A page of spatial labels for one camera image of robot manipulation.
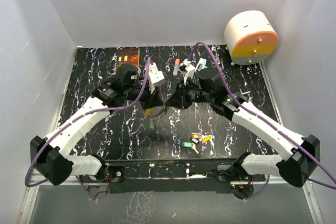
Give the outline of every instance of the marble tabletop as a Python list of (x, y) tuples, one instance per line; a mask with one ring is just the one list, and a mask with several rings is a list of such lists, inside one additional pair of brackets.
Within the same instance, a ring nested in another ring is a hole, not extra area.
[[(231, 66), (224, 45), (210, 46), (233, 92), (251, 91), (253, 104), (276, 120), (270, 95), (259, 64)], [(116, 72), (118, 49), (79, 48), (73, 64), (59, 123), (63, 123), (89, 97), (102, 80)], [(191, 46), (140, 47), (140, 68), (144, 71), (148, 57), (162, 70), (166, 78), (161, 95), (166, 100), (175, 91), (181, 76), (173, 76), (175, 59), (187, 58)], [(196, 52), (194, 63), (206, 58), (207, 67), (214, 68), (203, 47)], [(187, 110), (169, 109), (167, 114), (150, 128), (140, 104), (126, 111), (116, 111), (99, 122), (79, 141), (72, 154), (98, 154), (108, 159), (174, 159), (174, 158), (238, 158), (243, 152), (273, 154), (274, 150), (253, 133), (212, 111), (205, 103), (194, 103)], [(213, 140), (185, 148), (191, 132), (212, 135)]]

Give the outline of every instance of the black marble table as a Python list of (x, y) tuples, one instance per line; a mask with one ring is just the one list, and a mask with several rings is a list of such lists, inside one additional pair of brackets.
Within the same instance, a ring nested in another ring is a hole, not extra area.
[[(210, 46), (222, 67), (226, 80), (233, 92), (251, 91), (252, 102), (269, 117), (276, 119), (270, 96), (259, 64), (250, 66), (230, 65), (230, 56), (223, 45)], [(116, 71), (120, 48), (80, 48), (77, 50), (68, 89), (66, 92), (60, 123), (73, 115), (86, 101), (91, 91), (102, 80)], [(145, 68), (146, 59), (151, 57), (162, 70), (166, 83), (161, 92), (168, 99), (175, 91), (181, 76), (173, 76), (175, 59), (187, 58), (191, 46), (141, 47), (140, 67)], [(215, 67), (203, 47), (194, 58), (206, 58), (207, 66)], [(245, 128), (214, 113), (205, 103), (194, 103), (187, 110), (169, 109), (165, 117), (149, 126), (140, 104), (126, 111), (117, 111), (99, 122), (73, 149), (73, 154), (98, 154), (104, 159), (172, 159), (172, 158), (238, 158), (241, 153), (273, 154), (274, 151), (260, 138)], [(213, 135), (213, 141), (196, 145), (196, 149), (185, 148), (182, 142), (190, 138), (191, 132)]]

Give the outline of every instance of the gray floor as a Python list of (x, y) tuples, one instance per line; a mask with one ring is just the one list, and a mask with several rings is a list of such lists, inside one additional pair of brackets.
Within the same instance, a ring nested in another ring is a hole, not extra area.
[(96, 204), (77, 185), (40, 186), (30, 223), (313, 223), (302, 188), (287, 184), (271, 184), (247, 203), (208, 192), (100, 198)]

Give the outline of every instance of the green object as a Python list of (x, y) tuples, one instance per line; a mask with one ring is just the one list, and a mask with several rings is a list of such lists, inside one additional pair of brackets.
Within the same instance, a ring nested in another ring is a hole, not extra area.
[(187, 147), (187, 148), (192, 148), (193, 147), (193, 143), (189, 143), (189, 142), (183, 142), (182, 143), (183, 147)]
[(152, 129), (152, 130), (155, 130), (156, 127), (155, 127), (155, 123), (154, 122), (149, 122), (149, 127)]

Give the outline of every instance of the white wall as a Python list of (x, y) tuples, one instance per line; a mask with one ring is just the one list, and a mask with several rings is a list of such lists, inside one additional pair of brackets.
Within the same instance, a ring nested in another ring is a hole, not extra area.
[[(280, 44), (266, 69), (284, 123), (321, 141), (321, 161), (336, 175), (336, 0), (287, 0), (274, 24)], [(317, 168), (313, 178), (332, 184)], [(314, 186), (326, 223), (336, 191)]]
[(76, 46), (224, 42), (227, 22), (257, 9), (273, 22), (285, 0), (51, 0)]
[(0, 0), (0, 222), (16, 223), (30, 163), (71, 72), (75, 45), (50, 0)]

